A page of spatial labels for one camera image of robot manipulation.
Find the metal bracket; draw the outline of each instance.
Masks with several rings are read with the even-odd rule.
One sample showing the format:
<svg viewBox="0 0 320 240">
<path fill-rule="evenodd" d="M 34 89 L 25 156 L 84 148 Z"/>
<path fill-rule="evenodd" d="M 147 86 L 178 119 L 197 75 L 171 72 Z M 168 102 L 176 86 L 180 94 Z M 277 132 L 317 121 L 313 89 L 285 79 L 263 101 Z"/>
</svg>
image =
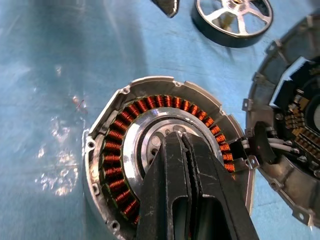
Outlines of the metal bracket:
<svg viewBox="0 0 320 240">
<path fill-rule="evenodd" d="M 242 103 L 242 110 L 249 112 L 253 109 L 254 101 L 252 99 L 245 98 Z"/>
<path fill-rule="evenodd" d="M 234 160 L 235 172 L 254 170 L 260 166 L 254 155 L 249 155 L 248 159 L 238 158 Z"/>
</svg>

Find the metal ring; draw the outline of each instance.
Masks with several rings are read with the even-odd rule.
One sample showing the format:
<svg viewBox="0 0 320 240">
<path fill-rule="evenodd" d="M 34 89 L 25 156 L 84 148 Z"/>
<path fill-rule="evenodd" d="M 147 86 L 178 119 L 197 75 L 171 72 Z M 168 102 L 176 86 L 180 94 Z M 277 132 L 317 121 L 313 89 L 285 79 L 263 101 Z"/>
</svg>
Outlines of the metal ring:
<svg viewBox="0 0 320 240">
<path fill-rule="evenodd" d="M 273 22 L 273 10 L 267 0 L 220 0 L 222 8 L 206 15 L 201 6 L 202 0 L 196 0 L 192 10 L 192 20 L 207 38 L 217 44 L 231 47 L 248 47 L 262 37 Z M 226 14 L 224 22 L 221 16 Z M 265 26 L 253 33 L 248 33 L 244 16 L 251 14 L 265 22 Z M 233 19 L 238 22 L 238 32 L 228 27 Z"/>
<path fill-rule="evenodd" d="M 139 139 L 145 137 L 145 130 L 148 126 L 152 126 L 153 123 L 158 123 L 161 119 L 170 118 L 183 120 L 194 126 L 195 132 L 200 132 L 205 137 L 212 152 L 215 154 L 217 159 L 223 163 L 222 153 L 214 135 L 210 132 L 210 129 L 207 128 L 197 117 L 189 112 L 172 107 L 161 107 L 148 110 L 140 117 L 136 118 L 131 124 L 124 137 L 122 145 L 124 174 L 130 185 L 130 188 L 138 199 L 140 199 L 141 196 L 141 186 L 143 182 L 137 157 L 139 154 L 141 154 L 138 151 Z"/>
</svg>

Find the metal part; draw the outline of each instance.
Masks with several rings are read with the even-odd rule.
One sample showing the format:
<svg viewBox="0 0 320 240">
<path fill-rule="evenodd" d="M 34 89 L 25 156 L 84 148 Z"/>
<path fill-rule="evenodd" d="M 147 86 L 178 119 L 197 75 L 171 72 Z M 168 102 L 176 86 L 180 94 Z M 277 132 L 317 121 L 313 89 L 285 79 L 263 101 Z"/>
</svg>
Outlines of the metal part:
<svg viewBox="0 0 320 240">
<path fill-rule="evenodd" d="M 207 38 L 226 47 L 243 48 L 256 43 L 273 22 L 268 0 L 220 0 L 222 8 L 210 14 L 205 14 L 207 6 L 203 2 L 195 0 L 192 10 L 194 24 Z M 261 21 L 260 29 L 249 31 L 246 25 L 248 15 Z"/>
<path fill-rule="evenodd" d="M 242 109 L 246 111 L 245 133 L 249 140 L 254 136 L 255 125 L 259 121 L 273 129 L 276 128 L 277 122 L 282 121 L 285 125 L 285 121 L 289 121 L 291 117 L 287 116 L 287 119 L 281 120 L 281 117 L 277 115 L 277 109 L 270 106 L 271 100 L 277 86 L 282 84 L 283 73 L 300 57 L 313 60 L 319 56 L 319 46 L 320 12 L 317 11 L 299 22 L 282 39 L 274 41 L 266 50 L 267 57 L 253 77 L 248 99 L 243 101 Z M 295 101 L 299 103 L 301 99 L 298 97 L 295 98 Z M 309 132 L 306 130 L 309 138 L 316 139 L 311 137 L 313 136 L 312 132 Z M 299 149 L 300 154 L 302 150 L 311 149 L 309 146 L 303 149 L 303 146 L 305 146 L 303 142 L 307 139 L 304 138 L 302 130 L 295 130 L 292 134 L 299 136 L 298 141 L 301 141 L 302 147 Z M 294 217 L 306 225 L 320 227 L 320 181 L 314 176 L 314 171 L 310 172 L 307 168 L 300 167 L 308 164 L 311 166 L 312 162 L 309 159 L 309 155 L 306 157 L 284 153 L 274 164 L 269 164 L 268 161 L 260 161 L 259 171 L 290 206 Z"/>
<path fill-rule="evenodd" d="M 180 0 L 152 0 L 169 18 L 173 18 L 179 10 Z"/>
<path fill-rule="evenodd" d="M 137 79 L 119 89 L 90 129 L 84 154 L 85 195 L 100 222 L 118 239 L 134 237 L 143 179 L 161 141 L 172 132 L 202 138 L 221 166 L 231 164 L 235 150 L 230 145 L 244 137 L 234 117 L 226 115 L 213 96 L 168 76 Z M 253 168 L 232 177 L 250 212 Z"/>
</svg>

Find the metal pulley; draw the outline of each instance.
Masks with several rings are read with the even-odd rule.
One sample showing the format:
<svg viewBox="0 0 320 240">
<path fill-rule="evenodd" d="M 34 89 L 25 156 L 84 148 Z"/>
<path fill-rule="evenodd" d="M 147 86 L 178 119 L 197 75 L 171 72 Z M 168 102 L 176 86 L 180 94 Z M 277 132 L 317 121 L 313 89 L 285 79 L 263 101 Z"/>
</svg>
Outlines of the metal pulley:
<svg viewBox="0 0 320 240">
<path fill-rule="evenodd" d="M 243 48 L 255 44 L 270 28 L 273 10 L 267 0 L 196 0 L 192 20 L 217 44 Z"/>
</svg>

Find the black plastic part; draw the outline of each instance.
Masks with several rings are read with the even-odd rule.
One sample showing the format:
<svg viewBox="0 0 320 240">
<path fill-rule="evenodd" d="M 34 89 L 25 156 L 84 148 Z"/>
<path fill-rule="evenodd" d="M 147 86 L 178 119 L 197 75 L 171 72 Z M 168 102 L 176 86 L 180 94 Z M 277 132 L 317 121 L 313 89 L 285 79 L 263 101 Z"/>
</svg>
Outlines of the black plastic part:
<svg viewBox="0 0 320 240">
<path fill-rule="evenodd" d="M 270 28 L 269 27 L 265 29 L 259 34 L 249 35 L 249 36 L 235 36 L 232 34 L 225 33 L 220 29 L 218 29 L 217 27 L 210 25 L 199 14 L 197 9 L 197 0 L 195 0 L 194 2 L 195 4 L 193 5 L 192 12 L 191 12 L 193 23 L 204 36 L 206 36 L 211 41 L 217 44 L 220 44 L 222 46 L 229 47 L 229 48 L 245 48 L 245 47 L 251 46 L 257 43 L 261 39 L 261 37 L 264 35 L 264 33 Z M 259 8 L 264 15 L 268 15 L 268 10 L 266 10 L 266 8 L 263 7 L 262 5 L 263 2 L 261 0 L 256 0 L 256 1 L 253 1 L 252 3 L 255 4 L 256 7 Z"/>
<path fill-rule="evenodd" d="M 242 145 L 242 141 L 245 139 L 246 138 L 239 138 L 237 141 L 229 144 L 233 159 L 248 158 L 248 155 L 244 149 L 244 146 Z"/>
<path fill-rule="evenodd" d="M 254 126 L 255 152 L 264 163 L 276 164 L 278 157 L 268 142 L 266 128 L 267 125 L 262 121 L 258 121 Z"/>
<path fill-rule="evenodd" d="M 230 174 L 198 136 L 165 137 L 142 185 L 137 240 L 258 240 Z"/>
<path fill-rule="evenodd" d="M 173 18 L 179 10 L 180 0 L 152 0 L 169 18 Z"/>
<path fill-rule="evenodd" d="M 295 89 L 296 84 L 293 81 L 284 81 L 278 95 L 276 96 L 274 104 L 286 111 L 288 109 L 288 105 L 293 100 L 293 93 L 295 92 Z"/>
</svg>

